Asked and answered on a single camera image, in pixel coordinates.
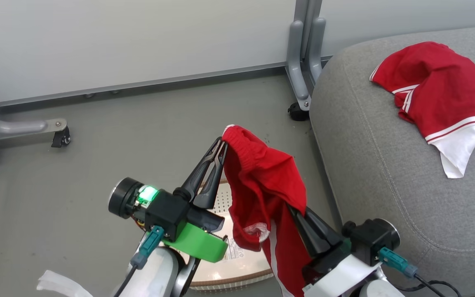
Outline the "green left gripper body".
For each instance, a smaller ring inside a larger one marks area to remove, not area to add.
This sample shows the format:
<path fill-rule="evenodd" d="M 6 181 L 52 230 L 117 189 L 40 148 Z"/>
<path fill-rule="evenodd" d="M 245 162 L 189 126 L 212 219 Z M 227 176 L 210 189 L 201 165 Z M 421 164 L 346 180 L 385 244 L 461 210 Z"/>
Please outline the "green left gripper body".
<path fill-rule="evenodd" d="M 186 224 L 175 241 L 165 237 L 162 242 L 190 257 L 216 263 L 223 259 L 228 248 L 226 237 L 216 235 L 222 230 L 224 222 L 224 217 L 194 205 L 187 213 Z"/>

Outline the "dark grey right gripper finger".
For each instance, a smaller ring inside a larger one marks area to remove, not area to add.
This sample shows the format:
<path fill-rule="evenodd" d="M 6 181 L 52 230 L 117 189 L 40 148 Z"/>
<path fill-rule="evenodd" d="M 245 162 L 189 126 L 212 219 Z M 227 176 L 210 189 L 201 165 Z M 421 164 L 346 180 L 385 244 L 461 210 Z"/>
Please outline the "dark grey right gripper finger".
<path fill-rule="evenodd" d="M 343 241 L 343 237 L 309 207 L 306 208 L 305 223 L 306 234 L 313 248 L 333 248 Z"/>
<path fill-rule="evenodd" d="M 302 214 L 291 205 L 289 205 L 289 211 L 309 256 L 316 257 L 323 253 L 325 248 L 324 241 L 312 228 L 310 222 L 306 220 L 305 214 Z"/>

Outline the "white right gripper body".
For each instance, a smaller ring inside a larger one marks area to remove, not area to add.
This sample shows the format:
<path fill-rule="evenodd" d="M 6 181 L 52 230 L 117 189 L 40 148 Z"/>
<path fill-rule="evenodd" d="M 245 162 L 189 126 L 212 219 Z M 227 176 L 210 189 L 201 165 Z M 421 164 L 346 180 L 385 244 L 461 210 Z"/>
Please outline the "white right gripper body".
<path fill-rule="evenodd" d="M 383 297 L 380 263 L 368 266 L 341 243 L 315 257 L 302 269 L 304 297 Z"/>

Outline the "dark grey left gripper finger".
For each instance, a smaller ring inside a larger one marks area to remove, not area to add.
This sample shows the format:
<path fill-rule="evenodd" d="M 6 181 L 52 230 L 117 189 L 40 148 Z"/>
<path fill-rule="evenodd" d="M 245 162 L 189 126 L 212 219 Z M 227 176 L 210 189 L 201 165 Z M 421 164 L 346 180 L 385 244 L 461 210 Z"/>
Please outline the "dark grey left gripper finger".
<path fill-rule="evenodd" d="M 213 163 L 214 167 L 209 173 L 202 191 L 193 200 L 194 205 L 203 209 L 213 209 L 223 173 L 223 164 L 226 159 L 227 150 L 228 144 L 226 142 L 217 142 L 215 152 L 212 153 L 209 158 L 209 164 Z"/>
<path fill-rule="evenodd" d="M 212 153 L 215 152 L 215 147 L 217 142 L 224 142 L 221 138 L 217 138 L 201 160 L 198 162 L 196 167 L 187 177 L 186 181 L 181 187 L 175 188 L 174 194 L 182 197 L 189 203 L 193 203 L 193 200 L 196 196 L 202 191 L 202 188 L 206 182 L 206 179 L 209 176 L 209 173 L 212 171 L 214 165 L 213 163 L 209 164 L 209 158 Z"/>

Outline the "red shorts with white stripe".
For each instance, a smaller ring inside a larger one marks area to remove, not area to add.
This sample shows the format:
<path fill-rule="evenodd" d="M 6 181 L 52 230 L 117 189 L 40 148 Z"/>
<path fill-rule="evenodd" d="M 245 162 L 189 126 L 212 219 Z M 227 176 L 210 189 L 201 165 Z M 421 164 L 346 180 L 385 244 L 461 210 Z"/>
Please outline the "red shorts with white stripe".
<path fill-rule="evenodd" d="M 228 145 L 224 173 L 234 240 L 240 248 L 264 253 L 283 297 L 304 297 L 301 271 L 310 256 L 289 207 L 303 214 L 307 196 L 294 158 L 238 125 L 227 126 L 222 139 Z"/>

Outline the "grey fabric sofa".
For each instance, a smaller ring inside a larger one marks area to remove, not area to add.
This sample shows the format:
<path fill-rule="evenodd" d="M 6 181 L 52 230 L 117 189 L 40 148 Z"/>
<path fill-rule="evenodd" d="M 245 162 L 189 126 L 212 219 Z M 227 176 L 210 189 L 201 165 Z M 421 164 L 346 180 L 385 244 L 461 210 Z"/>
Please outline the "grey fabric sofa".
<path fill-rule="evenodd" d="M 390 54 L 434 41 L 475 62 L 475 28 L 369 40 L 342 49 L 315 85 L 310 122 L 342 221 L 382 218 L 401 237 L 398 253 L 431 280 L 475 296 L 475 150 L 461 179 L 398 117 L 391 94 L 370 83 Z"/>

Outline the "pink white laundry basket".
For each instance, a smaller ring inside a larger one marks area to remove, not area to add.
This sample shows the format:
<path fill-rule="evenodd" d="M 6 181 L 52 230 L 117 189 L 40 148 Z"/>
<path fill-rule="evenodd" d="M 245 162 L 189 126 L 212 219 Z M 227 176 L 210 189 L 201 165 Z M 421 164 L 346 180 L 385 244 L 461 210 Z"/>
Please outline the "pink white laundry basket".
<path fill-rule="evenodd" d="M 229 208 L 232 205 L 231 189 L 227 180 L 219 184 L 214 208 L 211 212 L 224 217 L 225 222 L 215 234 L 227 237 L 228 248 L 217 263 L 201 261 L 190 283 L 190 289 L 198 292 L 237 290 L 243 286 L 273 277 L 268 261 L 262 252 L 240 248 L 233 238 L 233 221 Z"/>

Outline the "black caster wheel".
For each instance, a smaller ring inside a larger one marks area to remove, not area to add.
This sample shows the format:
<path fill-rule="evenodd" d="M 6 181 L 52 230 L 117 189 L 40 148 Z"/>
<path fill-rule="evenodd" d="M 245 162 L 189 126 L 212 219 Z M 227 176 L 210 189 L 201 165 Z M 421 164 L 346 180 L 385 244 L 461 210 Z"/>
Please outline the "black caster wheel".
<path fill-rule="evenodd" d="M 309 110 L 302 110 L 299 103 L 292 103 L 288 108 L 288 114 L 294 121 L 309 120 Z"/>
<path fill-rule="evenodd" d="M 52 139 L 51 147 L 54 148 L 61 148 L 66 147 L 71 143 L 71 134 L 68 127 L 64 128 L 64 130 L 59 130 L 55 132 L 54 137 Z"/>

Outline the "white fabric strip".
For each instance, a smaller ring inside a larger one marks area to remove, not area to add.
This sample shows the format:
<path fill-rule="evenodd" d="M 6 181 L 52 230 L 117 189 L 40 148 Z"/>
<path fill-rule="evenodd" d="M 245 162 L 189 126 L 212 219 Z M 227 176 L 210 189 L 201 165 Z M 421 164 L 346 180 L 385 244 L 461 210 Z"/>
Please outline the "white fabric strip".
<path fill-rule="evenodd" d="M 36 289 L 38 291 L 58 292 L 66 297 L 93 297 L 91 293 L 77 282 L 51 270 L 46 270 L 38 279 Z"/>

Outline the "grey partition foot single bar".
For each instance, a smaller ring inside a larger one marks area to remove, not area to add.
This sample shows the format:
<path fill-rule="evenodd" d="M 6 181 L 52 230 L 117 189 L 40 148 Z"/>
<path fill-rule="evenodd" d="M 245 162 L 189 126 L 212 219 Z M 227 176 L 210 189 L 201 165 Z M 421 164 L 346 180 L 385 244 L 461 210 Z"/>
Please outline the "grey partition foot single bar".
<path fill-rule="evenodd" d="M 52 120 L 29 120 L 8 122 L 0 120 L 0 140 L 15 137 L 28 137 L 64 130 L 68 127 L 67 121 L 63 118 Z"/>

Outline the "grey partition bottom rail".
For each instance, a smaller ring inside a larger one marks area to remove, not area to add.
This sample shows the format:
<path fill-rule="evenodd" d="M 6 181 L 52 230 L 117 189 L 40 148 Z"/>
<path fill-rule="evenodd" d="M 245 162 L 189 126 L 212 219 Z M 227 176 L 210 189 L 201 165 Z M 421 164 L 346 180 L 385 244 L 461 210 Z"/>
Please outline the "grey partition bottom rail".
<path fill-rule="evenodd" d="M 185 75 L 185 76 L 174 77 L 174 78 L 166 78 L 166 79 L 135 82 L 135 83 L 125 83 L 122 85 L 107 86 L 107 87 L 98 87 L 98 88 L 92 88 L 89 90 L 79 90 L 75 92 L 64 92 L 64 93 L 57 93 L 57 94 L 35 96 L 35 97 L 30 97 L 30 98 L 6 100 L 6 101 L 0 102 L 0 107 L 12 106 L 12 105 L 17 105 L 17 104 L 34 103 L 34 102 L 43 101 L 43 100 L 54 100 L 54 99 L 61 99 L 61 98 L 67 98 L 67 97 L 73 97 L 73 96 L 82 96 L 85 94 L 111 92 L 113 90 L 127 90 L 131 88 L 155 86 L 155 85 L 161 85 L 165 83 L 177 83 L 177 82 L 206 79 L 206 78 L 212 78 L 212 77 L 222 77 L 224 75 L 252 73 L 253 71 L 284 68 L 287 65 L 288 65 L 288 62 L 283 61 L 283 62 L 277 62 L 277 63 L 271 63 L 271 64 L 257 65 L 257 66 L 247 66 L 247 67 L 239 68 L 239 69 L 221 70 L 221 71 L 215 71 L 211 73 L 200 73 L 200 74 L 195 74 L 195 75 Z"/>

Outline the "grey partition post double foot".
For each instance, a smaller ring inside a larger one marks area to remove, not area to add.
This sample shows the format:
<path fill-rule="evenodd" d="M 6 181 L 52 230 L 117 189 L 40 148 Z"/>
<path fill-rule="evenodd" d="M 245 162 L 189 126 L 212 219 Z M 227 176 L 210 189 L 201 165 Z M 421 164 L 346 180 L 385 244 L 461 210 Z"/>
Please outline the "grey partition post double foot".
<path fill-rule="evenodd" d="M 296 103 L 309 110 L 311 87 L 322 73 L 322 43 L 326 20 L 320 16 L 323 0 L 296 0 L 294 20 L 289 26 L 289 39 L 285 66 Z"/>

